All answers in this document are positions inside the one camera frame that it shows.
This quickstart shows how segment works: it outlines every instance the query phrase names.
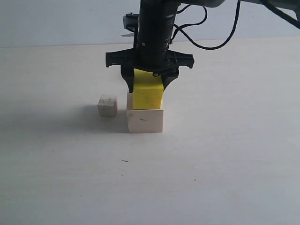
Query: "white wooden block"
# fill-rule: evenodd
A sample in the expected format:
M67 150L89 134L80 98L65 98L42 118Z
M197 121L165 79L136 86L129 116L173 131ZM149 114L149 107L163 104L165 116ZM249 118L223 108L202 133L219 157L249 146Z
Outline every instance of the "white wooden block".
M101 95L98 102L98 110L101 116L116 116L118 111L117 96Z
M127 122L130 133L156 133L163 131L164 110L132 109L132 93L127 93Z

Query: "small block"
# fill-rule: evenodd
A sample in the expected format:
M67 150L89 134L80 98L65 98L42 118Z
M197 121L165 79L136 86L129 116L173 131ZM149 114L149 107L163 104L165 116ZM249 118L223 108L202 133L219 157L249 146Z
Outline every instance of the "small block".
M118 111L117 96L101 95L98 110L101 116L116 116Z
M163 131L164 110L133 109L132 93L127 93L127 123L130 133L157 133Z
M164 93L161 76L135 69L133 109L160 109Z

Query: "yellow foam block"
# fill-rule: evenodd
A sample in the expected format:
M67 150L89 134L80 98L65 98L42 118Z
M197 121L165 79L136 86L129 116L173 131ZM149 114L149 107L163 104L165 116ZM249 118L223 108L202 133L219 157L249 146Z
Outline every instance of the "yellow foam block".
M133 109L159 109L163 99L164 86L161 77L135 69L132 95Z

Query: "white table surface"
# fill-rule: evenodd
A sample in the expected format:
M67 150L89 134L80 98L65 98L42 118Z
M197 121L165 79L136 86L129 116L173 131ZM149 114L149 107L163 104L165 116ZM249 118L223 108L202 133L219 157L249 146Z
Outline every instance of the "white table surface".
M0 224L300 224L300 37L175 43L196 63L158 134L127 133L127 86L105 67L130 46L0 49Z

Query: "white wall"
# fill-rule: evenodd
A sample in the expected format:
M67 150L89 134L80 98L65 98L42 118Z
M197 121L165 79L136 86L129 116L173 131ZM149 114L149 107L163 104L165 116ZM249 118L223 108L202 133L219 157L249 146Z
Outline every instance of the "white wall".
M187 31L196 40L224 39L235 14L236 0L209 9L202 27ZM1 0L0 47L130 43L121 37L122 16L139 10L139 0ZM203 17L200 7L180 14L177 24L194 23ZM273 15L264 6L241 4L235 38L300 35L299 30ZM177 40L185 40L178 35Z

